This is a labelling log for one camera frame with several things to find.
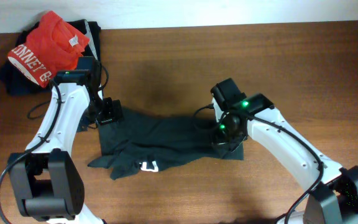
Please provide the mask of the dark green t-shirt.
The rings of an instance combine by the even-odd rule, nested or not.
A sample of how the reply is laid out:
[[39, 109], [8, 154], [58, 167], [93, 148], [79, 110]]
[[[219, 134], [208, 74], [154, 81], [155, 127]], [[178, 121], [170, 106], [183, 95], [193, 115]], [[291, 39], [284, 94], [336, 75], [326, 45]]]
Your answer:
[[209, 157], [222, 160], [244, 159], [242, 145], [229, 157], [220, 157], [212, 147], [210, 133], [193, 126], [212, 126], [213, 119], [189, 116], [158, 117], [123, 108], [124, 119], [99, 126], [101, 154], [88, 163], [91, 168], [111, 170], [117, 180], [143, 172], [162, 172]]

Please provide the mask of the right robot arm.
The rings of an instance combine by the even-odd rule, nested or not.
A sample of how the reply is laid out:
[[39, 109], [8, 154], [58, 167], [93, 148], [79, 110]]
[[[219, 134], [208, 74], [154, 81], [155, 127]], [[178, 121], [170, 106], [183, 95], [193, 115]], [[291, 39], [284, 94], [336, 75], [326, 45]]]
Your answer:
[[303, 189], [275, 223], [358, 223], [358, 166], [346, 169], [315, 148], [263, 94], [247, 96], [228, 78], [211, 89], [216, 144], [248, 138], [266, 148]]

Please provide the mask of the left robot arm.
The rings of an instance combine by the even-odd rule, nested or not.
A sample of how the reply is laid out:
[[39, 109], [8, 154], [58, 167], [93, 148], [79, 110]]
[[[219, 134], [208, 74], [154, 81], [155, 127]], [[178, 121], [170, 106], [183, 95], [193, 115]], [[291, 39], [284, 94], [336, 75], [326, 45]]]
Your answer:
[[104, 67], [93, 56], [52, 79], [52, 97], [37, 134], [24, 152], [9, 156], [9, 176], [19, 213], [38, 222], [104, 223], [85, 205], [85, 186], [71, 152], [82, 118], [103, 126], [124, 119], [119, 100], [103, 96]]

